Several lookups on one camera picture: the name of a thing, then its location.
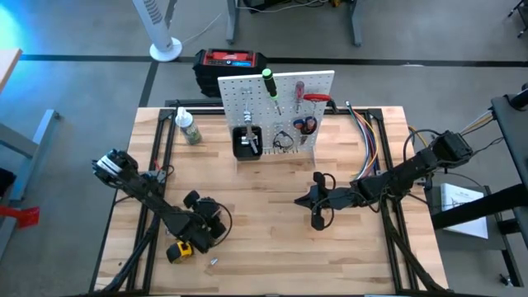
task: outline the tool holder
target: tool holder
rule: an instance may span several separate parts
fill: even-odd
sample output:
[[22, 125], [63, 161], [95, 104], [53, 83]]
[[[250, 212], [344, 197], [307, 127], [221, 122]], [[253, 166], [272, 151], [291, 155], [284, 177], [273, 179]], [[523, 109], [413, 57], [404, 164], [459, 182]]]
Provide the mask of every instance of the tool holder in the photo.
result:
[[[275, 103], [266, 91], [262, 75], [218, 78], [229, 132], [231, 133], [236, 127], [245, 126], [244, 110], [247, 106], [252, 113], [252, 124], [262, 129], [262, 150], [264, 154], [313, 152], [318, 129], [313, 134], [308, 135], [303, 145], [299, 145], [301, 133], [293, 126], [293, 122], [299, 118], [314, 116], [320, 127], [326, 102], [312, 103], [311, 101], [302, 100], [299, 112], [296, 112], [295, 84], [298, 81], [302, 81], [305, 94], [329, 95], [333, 76], [333, 70], [273, 73], [282, 115], [279, 115], [275, 108]], [[281, 130], [289, 134], [295, 142], [293, 147], [286, 152], [279, 148], [273, 148], [273, 139]]]

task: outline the red screwdriver handle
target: red screwdriver handle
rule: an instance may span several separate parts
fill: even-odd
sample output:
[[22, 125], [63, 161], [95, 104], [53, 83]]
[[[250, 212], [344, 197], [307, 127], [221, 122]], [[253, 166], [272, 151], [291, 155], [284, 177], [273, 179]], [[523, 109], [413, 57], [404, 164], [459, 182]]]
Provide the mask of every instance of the red screwdriver handle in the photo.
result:
[[323, 101], [331, 101], [332, 98], [329, 95], [324, 94], [305, 94], [303, 96], [303, 99], [311, 102], [323, 102]]

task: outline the colorful wires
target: colorful wires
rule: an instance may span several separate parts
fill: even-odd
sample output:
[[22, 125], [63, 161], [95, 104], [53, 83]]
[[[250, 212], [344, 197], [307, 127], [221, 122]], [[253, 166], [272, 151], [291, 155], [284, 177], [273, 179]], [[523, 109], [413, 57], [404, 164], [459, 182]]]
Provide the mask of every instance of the colorful wires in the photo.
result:
[[427, 147], [427, 141], [423, 138], [423, 136], [419, 133], [416, 132], [416, 128], [414, 128], [413, 126], [409, 125], [408, 128], [414, 132], [414, 134], [418, 135], [418, 138], [422, 141], [423, 143], [423, 146], [424, 147]]
[[365, 160], [361, 166], [360, 172], [354, 177], [354, 180], [362, 178], [368, 175], [372, 168], [376, 166], [378, 157], [378, 140], [375, 137], [374, 129], [361, 115], [355, 112], [349, 101], [346, 101], [346, 107], [351, 114], [352, 119], [356, 122], [360, 132], [363, 134], [363, 140], [365, 142]]
[[486, 111], [482, 115], [480, 115], [477, 119], [469, 123], [469, 125], [465, 126], [460, 133], [462, 135], [467, 135], [471, 132], [474, 132], [485, 125], [489, 124], [493, 120], [493, 113], [491, 111]]

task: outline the gray floor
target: gray floor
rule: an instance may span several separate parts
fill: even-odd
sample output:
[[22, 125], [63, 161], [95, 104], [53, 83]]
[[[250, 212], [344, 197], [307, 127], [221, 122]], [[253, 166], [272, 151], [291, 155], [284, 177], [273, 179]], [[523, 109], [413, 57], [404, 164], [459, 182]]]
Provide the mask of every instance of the gray floor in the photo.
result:
[[[159, 3], [164, 11], [168, 0]], [[360, 49], [350, 45], [346, 6], [266, 15], [241, 12], [233, 47], [272, 57], [524, 61], [528, 36], [516, 38], [521, 29], [517, 15], [505, 18], [514, 5], [515, 0], [368, 0]], [[228, 47], [225, 4], [218, 0], [177, 4], [170, 31], [181, 40], [201, 31], [221, 12], [209, 31], [186, 44], [184, 55]], [[10, 31], [2, 30], [6, 19]], [[5, 36], [13, 31], [19, 34]], [[146, 55], [150, 46], [128, 0], [0, 2], [0, 37], [0, 47], [17, 45], [27, 54]], [[338, 102], [404, 106], [410, 124], [438, 130], [460, 129], [484, 112], [492, 97], [518, 91], [528, 78], [528, 68], [286, 64], [272, 68], [276, 72], [334, 69], [332, 95]], [[25, 206], [41, 208], [40, 224], [12, 237], [0, 262], [1, 296], [87, 291], [113, 196], [92, 175], [90, 161], [108, 149], [126, 148], [148, 70], [149, 63], [22, 61], [17, 65], [0, 96], [0, 120], [31, 135], [45, 109], [54, 108], [64, 118], [26, 194]], [[193, 75], [190, 64], [160, 64], [148, 105], [204, 98]], [[497, 126], [490, 125], [468, 141], [480, 148], [498, 135]], [[19, 162], [0, 148], [2, 167], [15, 171]], [[495, 191], [518, 182], [504, 144], [481, 153], [458, 172]], [[469, 186], [459, 179], [445, 181]], [[511, 236], [511, 242], [528, 280], [524, 243], [518, 236]], [[500, 252], [441, 251], [441, 255], [453, 290], [501, 296], [528, 293], [497, 282], [498, 273], [506, 272]]]

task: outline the butcher block tabletop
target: butcher block tabletop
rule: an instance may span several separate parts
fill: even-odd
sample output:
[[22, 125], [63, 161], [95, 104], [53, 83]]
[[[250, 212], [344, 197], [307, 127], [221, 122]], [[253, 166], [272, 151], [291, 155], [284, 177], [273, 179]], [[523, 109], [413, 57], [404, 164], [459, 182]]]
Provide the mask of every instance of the butcher block tabletop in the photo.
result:
[[[403, 142], [408, 136], [403, 108], [371, 108], [383, 111], [390, 153], [397, 165], [403, 161]], [[140, 171], [147, 171], [149, 166], [159, 111], [159, 108], [139, 108], [135, 118], [128, 152], [138, 161]], [[181, 133], [176, 134], [171, 157], [175, 172], [167, 179], [165, 200], [184, 208], [185, 195], [197, 190], [201, 196], [210, 196], [228, 207], [233, 214], [233, 230], [208, 253], [196, 252], [181, 264], [171, 264], [165, 252], [174, 243], [174, 237], [166, 234], [162, 223], [151, 294], [394, 293], [380, 214], [368, 207], [339, 210], [328, 229], [316, 231], [310, 227], [309, 209], [293, 203], [313, 185], [314, 171], [331, 173], [337, 179], [337, 186], [348, 186], [360, 170], [365, 146], [349, 115], [324, 116], [315, 164], [309, 153], [265, 155], [256, 162], [237, 162], [224, 115], [195, 115], [195, 121], [203, 142], [190, 146]], [[165, 130], [159, 156], [163, 156], [165, 148]], [[384, 158], [380, 154], [383, 168]], [[410, 145], [408, 155], [412, 154]], [[412, 193], [425, 199], [419, 187], [413, 188]], [[119, 191], [116, 199], [125, 196]], [[114, 207], [94, 290], [108, 284], [130, 256], [140, 207], [136, 199]], [[446, 275], [427, 206], [415, 199], [403, 199], [402, 207], [412, 252], [433, 279], [446, 288]], [[328, 221], [329, 212], [325, 210], [323, 216]], [[222, 214], [222, 221], [228, 225], [229, 217]], [[143, 280], [145, 255], [146, 251], [139, 262], [138, 287]], [[218, 262], [211, 266], [214, 257]], [[401, 253], [398, 262], [403, 287], [408, 288]]]

